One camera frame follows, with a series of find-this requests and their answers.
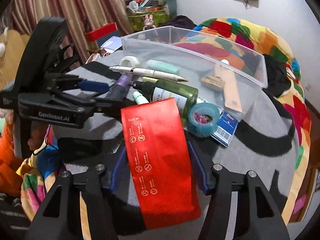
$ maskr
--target human hand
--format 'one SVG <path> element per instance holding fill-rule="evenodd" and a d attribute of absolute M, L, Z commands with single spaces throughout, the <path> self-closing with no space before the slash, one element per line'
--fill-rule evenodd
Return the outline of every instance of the human hand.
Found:
<path fill-rule="evenodd" d="M 48 124 L 46 123 L 37 123 L 35 127 L 31 129 L 31 138 L 28 140 L 28 145 L 31 151 L 35 151 L 41 147 L 47 133 L 47 129 Z"/>
<path fill-rule="evenodd" d="M 7 123 L 8 132 L 12 135 L 14 130 L 14 123 L 15 123 L 15 115 L 13 111 L 7 111 L 5 115 L 5 122 Z"/>

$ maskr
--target dark cloth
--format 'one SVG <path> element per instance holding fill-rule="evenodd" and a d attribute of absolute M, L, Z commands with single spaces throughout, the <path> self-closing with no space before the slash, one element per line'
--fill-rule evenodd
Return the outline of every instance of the dark cloth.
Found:
<path fill-rule="evenodd" d="M 241 58 L 254 75 L 260 63 L 260 55 L 246 53 Z"/>
<path fill-rule="evenodd" d="M 0 231 L 10 238 L 24 239 L 30 220 L 25 215 L 19 198 L 0 193 Z"/>
<path fill-rule="evenodd" d="M 192 30 L 196 25 L 191 21 L 187 16 L 178 15 L 177 17 L 173 18 L 172 20 L 166 23 L 160 23 L 159 27 L 163 26 L 173 26 L 177 28 L 189 29 Z"/>
<path fill-rule="evenodd" d="M 285 64 L 273 59 L 273 57 L 264 54 L 266 61 L 268 88 L 267 90 L 276 98 L 291 87 L 291 82 L 287 78 Z"/>

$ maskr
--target stuffed animal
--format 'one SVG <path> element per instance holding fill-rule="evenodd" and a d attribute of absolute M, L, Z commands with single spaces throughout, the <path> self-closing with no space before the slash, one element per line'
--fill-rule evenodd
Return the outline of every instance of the stuffed animal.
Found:
<path fill-rule="evenodd" d="M 144 19 L 144 27 L 143 30 L 150 30 L 156 28 L 154 21 L 153 21 L 153 15 L 146 15 Z"/>

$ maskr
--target blue tape roll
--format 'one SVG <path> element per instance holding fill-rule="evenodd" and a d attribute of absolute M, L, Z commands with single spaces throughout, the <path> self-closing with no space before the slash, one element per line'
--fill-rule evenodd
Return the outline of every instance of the blue tape roll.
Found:
<path fill-rule="evenodd" d="M 200 115 L 208 115 L 212 118 L 209 123 L 199 123 L 195 120 L 195 112 Z M 188 114 L 188 131 L 198 137 L 208 137 L 217 129 L 220 111 L 214 104 L 200 103 L 191 107 Z"/>

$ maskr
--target bottle label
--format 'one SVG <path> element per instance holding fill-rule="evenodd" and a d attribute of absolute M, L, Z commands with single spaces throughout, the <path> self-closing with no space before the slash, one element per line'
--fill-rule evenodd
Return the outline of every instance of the bottle label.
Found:
<path fill-rule="evenodd" d="M 188 98 L 172 93 L 170 91 L 164 90 L 162 88 L 158 88 L 158 87 L 155 88 L 152 96 L 152 102 L 161 101 L 167 98 L 174 98 L 176 100 L 179 114 L 181 116 L 186 106 Z"/>

